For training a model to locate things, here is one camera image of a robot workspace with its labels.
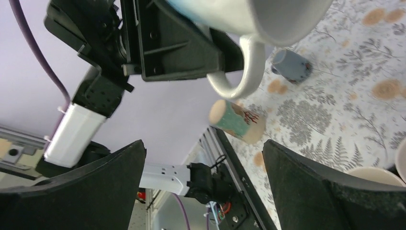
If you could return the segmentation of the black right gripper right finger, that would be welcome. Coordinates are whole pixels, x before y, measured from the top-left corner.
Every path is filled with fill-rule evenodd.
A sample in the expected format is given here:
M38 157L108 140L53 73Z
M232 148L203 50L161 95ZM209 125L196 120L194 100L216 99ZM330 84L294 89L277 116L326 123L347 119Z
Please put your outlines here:
M404 187L340 172L271 139L262 155L282 229L405 229Z

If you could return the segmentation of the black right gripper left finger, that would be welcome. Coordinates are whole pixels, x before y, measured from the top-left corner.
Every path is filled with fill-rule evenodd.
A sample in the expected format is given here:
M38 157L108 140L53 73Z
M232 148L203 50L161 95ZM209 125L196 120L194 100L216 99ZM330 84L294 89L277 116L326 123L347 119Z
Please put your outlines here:
M145 165L142 140L32 186L0 191L3 230L125 230Z

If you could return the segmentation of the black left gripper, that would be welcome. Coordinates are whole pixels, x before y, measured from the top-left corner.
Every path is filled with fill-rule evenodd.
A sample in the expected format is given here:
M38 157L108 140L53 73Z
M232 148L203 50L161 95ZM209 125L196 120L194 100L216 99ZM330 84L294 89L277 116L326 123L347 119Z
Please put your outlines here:
M51 0L45 27L118 87L128 76L186 81L243 69L239 46L224 32L196 25L166 0Z

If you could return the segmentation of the salmon pink ceramic mug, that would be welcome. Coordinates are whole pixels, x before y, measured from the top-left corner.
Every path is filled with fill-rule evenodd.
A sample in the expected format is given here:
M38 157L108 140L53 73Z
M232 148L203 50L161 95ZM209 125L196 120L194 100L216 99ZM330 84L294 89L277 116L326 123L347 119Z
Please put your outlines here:
M357 167L346 171L346 174L382 184L405 187L406 183L394 173L377 167Z

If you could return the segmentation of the beige teal ceramic mug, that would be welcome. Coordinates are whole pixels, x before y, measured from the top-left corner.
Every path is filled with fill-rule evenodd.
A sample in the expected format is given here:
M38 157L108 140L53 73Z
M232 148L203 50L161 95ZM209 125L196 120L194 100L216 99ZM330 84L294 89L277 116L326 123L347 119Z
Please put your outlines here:
M226 100L216 101L208 115L212 126L253 145L266 129L266 117Z

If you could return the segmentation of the blue white ceramic mug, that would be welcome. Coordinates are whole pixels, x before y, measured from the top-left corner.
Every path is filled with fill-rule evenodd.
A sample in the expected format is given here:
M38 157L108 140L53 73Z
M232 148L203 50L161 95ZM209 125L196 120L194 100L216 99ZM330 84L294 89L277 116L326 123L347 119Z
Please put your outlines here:
M252 94L265 70L265 46L291 46L306 37L330 8L330 0L170 0L169 5L191 21L238 35L244 67L232 87L225 71L207 78L228 100Z

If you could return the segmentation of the green ceramic mug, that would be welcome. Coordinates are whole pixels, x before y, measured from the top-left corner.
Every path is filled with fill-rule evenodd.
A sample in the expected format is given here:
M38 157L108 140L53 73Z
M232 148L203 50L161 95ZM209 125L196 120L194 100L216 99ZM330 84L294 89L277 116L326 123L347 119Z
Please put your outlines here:
M406 139L403 139L396 149L395 167L400 178L406 182Z

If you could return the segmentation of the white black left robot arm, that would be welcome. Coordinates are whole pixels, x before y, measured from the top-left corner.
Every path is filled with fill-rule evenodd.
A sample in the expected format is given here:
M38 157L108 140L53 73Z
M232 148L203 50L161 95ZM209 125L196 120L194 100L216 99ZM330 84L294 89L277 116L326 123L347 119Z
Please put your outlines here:
M179 82L242 70L239 46L224 32L197 26L165 0L52 0L47 30L90 64L45 150L45 161L76 168L128 82Z

